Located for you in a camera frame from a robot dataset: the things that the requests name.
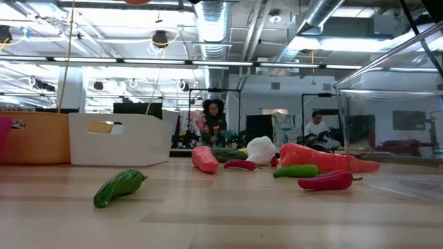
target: green pepper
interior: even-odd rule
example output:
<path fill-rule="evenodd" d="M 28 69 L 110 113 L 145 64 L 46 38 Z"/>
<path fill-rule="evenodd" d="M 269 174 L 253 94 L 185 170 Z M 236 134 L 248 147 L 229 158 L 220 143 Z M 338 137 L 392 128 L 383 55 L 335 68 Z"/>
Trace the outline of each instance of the green pepper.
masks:
<path fill-rule="evenodd" d="M 94 205 L 105 208 L 109 202 L 119 196 L 137 191 L 147 178 L 137 169 L 128 169 L 109 179 L 94 196 Z"/>
<path fill-rule="evenodd" d="M 303 177 L 310 178 L 318 175 L 315 165 L 289 165 L 274 172 L 274 178 L 278 177 Z"/>

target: white plastic bag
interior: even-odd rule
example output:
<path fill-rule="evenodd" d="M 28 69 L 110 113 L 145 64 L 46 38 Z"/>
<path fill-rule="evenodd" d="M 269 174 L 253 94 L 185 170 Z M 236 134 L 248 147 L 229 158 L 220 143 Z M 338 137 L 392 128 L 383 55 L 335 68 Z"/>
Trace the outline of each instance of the white plastic bag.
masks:
<path fill-rule="evenodd" d="M 249 157 L 246 160 L 258 165 L 268 165 L 275 156 L 275 145 L 267 136 L 252 139 L 247 148 Z"/>

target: curly hair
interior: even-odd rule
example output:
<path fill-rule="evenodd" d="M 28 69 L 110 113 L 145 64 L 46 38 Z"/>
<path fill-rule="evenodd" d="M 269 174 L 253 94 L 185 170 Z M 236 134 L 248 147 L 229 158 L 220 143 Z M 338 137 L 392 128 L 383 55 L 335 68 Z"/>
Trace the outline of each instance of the curly hair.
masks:
<path fill-rule="evenodd" d="M 219 113 L 217 113 L 218 116 L 220 116 L 221 114 L 223 114 L 223 109 L 224 109 L 224 103 L 221 100 L 205 100 L 203 101 L 203 112 L 205 113 L 206 116 L 209 116 L 209 106 L 211 104 L 216 104 L 219 107 Z"/>

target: red object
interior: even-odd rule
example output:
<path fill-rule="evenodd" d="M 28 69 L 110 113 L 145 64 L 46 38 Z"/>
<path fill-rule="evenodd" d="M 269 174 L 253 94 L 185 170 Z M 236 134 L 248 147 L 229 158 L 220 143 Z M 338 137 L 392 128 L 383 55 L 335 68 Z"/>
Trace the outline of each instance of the red object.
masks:
<path fill-rule="evenodd" d="M 141 5 L 145 3 L 149 3 L 151 0 L 123 0 L 132 5 Z"/>
<path fill-rule="evenodd" d="M 300 179 L 298 185 L 304 190 L 346 190 L 354 177 L 344 170 L 337 170 L 314 178 Z"/>
<path fill-rule="evenodd" d="M 280 148 L 280 157 L 283 167 L 313 164 L 322 172 L 346 170 L 352 173 L 374 173 L 380 169 L 380 163 L 359 160 L 353 156 L 316 151 L 291 142 Z"/>
<path fill-rule="evenodd" d="M 192 164 L 209 174 L 214 174 L 219 168 L 219 162 L 207 146 L 195 147 L 192 150 Z"/>
<path fill-rule="evenodd" d="M 277 167 L 277 165 L 278 165 L 278 160 L 277 160 L 277 158 L 275 156 L 273 156 L 272 159 L 271 159 L 271 166 L 272 167 Z"/>
<path fill-rule="evenodd" d="M 243 169 L 254 170 L 257 167 L 257 164 L 251 161 L 245 160 L 231 160 L 224 165 L 224 168 L 227 169 L 229 167 L 241 167 Z"/>

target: plastic vegetable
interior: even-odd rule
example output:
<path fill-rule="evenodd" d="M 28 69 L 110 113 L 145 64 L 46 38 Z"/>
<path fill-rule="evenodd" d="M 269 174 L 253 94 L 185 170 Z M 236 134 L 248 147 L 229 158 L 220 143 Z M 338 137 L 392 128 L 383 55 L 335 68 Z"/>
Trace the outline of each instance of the plastic vegetable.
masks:
<path fill-rule="evenodd" d="M 213 149 L 213 155 L 219 163 L 226 163 L 230 160 L 246 160 L 248 155 L 237 149 Z"/>
<path fill-rule="evenodd" d="M 137 169 L 128 169 L 112 176 L 94 196 L 94 205 L 105 208 L 113 199 L 137 191 L 147 178 Z"/>
<path fill-rule="evenodd" d="M 274 172 L 274 177 L 306 177 L 311 178 L 318 175 L 318 168 L 315 165 L 290 165 L 280 168 Z"/>
<path fill-rule="evenodd" d="M 224 165 L 225 169 L 227 169 L 229 167 L 241 167 L 243 169 L 254 170 L 257 167 L 257 164 L 254 162 L 245 161 L 245 160 L 232 160 L 232 161 L 227 162 Z"/>
<path fill-rule="evenodd" d="M 201 171 L 214 174 L 219 168 L 219 162 L 213 156 L 213 152 L 207 146 L 192 149 L 192 164 Z"/>
<path fill-rule="evenodd" d="M 278 160 L 277 160 L 277 158 L 275 156 L 273 156 L 272 159 L 271 159 L 271 166 L 272 167 L 277 167 L 277 165 L 278 165 Z"/>
<path fill-rule="evenodd" d="M 346 190 L 351 187 L 352 181 L 362 178 L 354 178 L 350 172 L 337 170 L 309 179 L 298 180 L 298 185 L 304 190 Z"/>
<path fill-rule="evenodd" d="M 284 144 L 280 148 L 280 156 L 283 167 L 287 165 L 313 164 L 322 172 L 349 170 L 352 173 L 374 173 L 380 169 L 380 163 L 359 160 L 353 156 L 316 151 L 291 142 Z"/>

